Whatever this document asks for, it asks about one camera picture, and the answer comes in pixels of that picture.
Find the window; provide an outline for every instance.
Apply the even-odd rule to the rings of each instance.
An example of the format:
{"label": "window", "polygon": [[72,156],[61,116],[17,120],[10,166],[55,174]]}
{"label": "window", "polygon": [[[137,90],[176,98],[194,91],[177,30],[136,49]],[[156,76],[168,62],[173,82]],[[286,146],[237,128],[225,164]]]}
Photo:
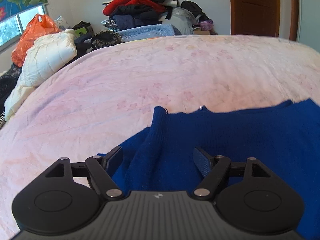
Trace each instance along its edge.
{"label": "window", "polygon": [[0,51],[19,40],[27,24],[37,13],[41,15],[45,14],[43,5],[20,13],[0,23]]}

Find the gray ribbed panel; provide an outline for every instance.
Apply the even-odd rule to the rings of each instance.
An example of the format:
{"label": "gray ribbed panel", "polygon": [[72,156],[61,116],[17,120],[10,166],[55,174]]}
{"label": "gray ribbed panel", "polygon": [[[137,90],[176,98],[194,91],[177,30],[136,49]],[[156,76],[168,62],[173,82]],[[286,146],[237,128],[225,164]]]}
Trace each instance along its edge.
{"label": "gray ribbed panel", "polygon": [[295,232],[255,236],[224,222],[207,201],[191,199],[184,191],[133,191],[129,198],[109,202],[99,217],[64,236],[20,233],[14,240],[302,240]]}

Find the white logo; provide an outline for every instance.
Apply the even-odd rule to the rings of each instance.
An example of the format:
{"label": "white logo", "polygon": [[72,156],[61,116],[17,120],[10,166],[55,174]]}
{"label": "white logo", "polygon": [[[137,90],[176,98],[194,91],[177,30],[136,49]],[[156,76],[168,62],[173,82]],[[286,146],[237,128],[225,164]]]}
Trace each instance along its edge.
{"label": "white logo", "polygon": [[154,197],[156,197],[156,198],[162,198],[163,195],[162,195],[161,193],[158,193],[158,194],[154,195]]}

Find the window frame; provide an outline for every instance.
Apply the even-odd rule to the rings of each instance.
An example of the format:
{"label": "window frame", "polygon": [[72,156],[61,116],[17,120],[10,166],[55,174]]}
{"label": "window frame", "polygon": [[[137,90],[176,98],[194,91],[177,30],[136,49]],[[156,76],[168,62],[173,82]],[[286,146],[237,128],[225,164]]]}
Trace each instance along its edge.
{"label": "window frame", "polygon": [[[39,5],[39,7],[40,7],[40,6],[42,6],[42,10],[43,10],[44,14],[48,14],[46,5]],[[15,37],[12,38],[11,40],[8,40],[6,43],[2,44],[2,45],[0,46],[0,54],[1,54],[2,52],[4,52],[7,48],[9,48],[10,46],[12,46],[13,44],[17,43],[17,42],[19,41],[20,37],[22,36],[22,34],[24,33],[24,30],[23,30],[23,27],[22,27],[22,23],[21,23],[21,20],[20,20],[20,14],[15,15],[15,16],[13,16],[13,17],[16,18],[16,21],[17,21],[17,23],[18,23],[18,28],[19,28],[20,34],[17,35],[17,36],[15,36]]]}

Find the orange plastic bag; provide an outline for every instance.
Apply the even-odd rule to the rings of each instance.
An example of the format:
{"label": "orange plastic bag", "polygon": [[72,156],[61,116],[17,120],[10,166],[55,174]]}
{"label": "orange plastic bag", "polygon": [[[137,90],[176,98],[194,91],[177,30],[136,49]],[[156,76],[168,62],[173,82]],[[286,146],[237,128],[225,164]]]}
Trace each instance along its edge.
{"label": "orange plastic bag", "polygon": [[27,56],[27,50],[33,46],[36,39],[47,34],[58,33],[59,31],[60,29],[49,16],[37,14],[28,23],[17,47],[13,50],[11,54],[12,62],[18,65],[18,67],[22,67]]}

